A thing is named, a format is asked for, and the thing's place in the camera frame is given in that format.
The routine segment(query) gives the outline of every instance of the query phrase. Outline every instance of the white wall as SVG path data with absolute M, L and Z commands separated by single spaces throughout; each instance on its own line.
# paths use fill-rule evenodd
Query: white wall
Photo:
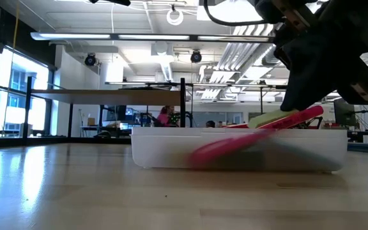
M 54 74 L 54 84 L 66 89 L 98 89 L 100 76 L 66 53 L 62 45 L 56 47 L 55 65 L 58 70 Z M 50 129 L 52 135 L 68 135 L 69 109 L 69 104 L 53 101 Z M 84 125 L 88 114 L 98 121 L 99 105 L 73 105 L 72 137 L 80 135 L 79 109 L 85 115 Z

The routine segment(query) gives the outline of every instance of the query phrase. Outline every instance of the hardwood floor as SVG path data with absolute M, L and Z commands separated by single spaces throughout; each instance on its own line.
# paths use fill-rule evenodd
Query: hardwood floor
M 288 174 L 143 169 L 120 145 L 0 149 L 0 229 L 368 229 L 368 154 Z

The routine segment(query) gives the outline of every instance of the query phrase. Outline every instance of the computer screen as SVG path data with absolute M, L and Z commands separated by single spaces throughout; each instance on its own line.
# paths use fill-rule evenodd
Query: computer screen
M 105 121 L 124 121 L 126 120 L 126 105 L 108 105 Z
M 356 126 L 355 106 L 348 104 L 343 98 L 335 100 L 336 123 L 342 126 Z

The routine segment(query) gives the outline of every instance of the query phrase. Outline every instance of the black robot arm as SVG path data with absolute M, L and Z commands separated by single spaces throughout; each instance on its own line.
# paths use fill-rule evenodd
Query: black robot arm
M 368 104 L 368 1 L 253 1 L 266 21 L 287 20 L 275 34 L 275 56 L 290 70 L 281 110 L 304 110 L 337 90 L 351 104 Z

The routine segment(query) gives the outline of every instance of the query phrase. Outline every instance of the pink handle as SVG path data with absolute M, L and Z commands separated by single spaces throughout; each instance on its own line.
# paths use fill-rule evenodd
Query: pink handle
M 313 106 L 301 112 L 297 112 L 286 118 L 259 127 L 262 129 L 254 134 L 244 135 L 238 138 L 228 138 L 206 144 L 196 149 L 190 157 L 190 163 L 194 166 L 203 165 L 222 155 L 240 151 L 255 144 L 277 131 L 277 129 L 293 127 L 308 119 L 322 115 L 323 108 L 320 105 Z

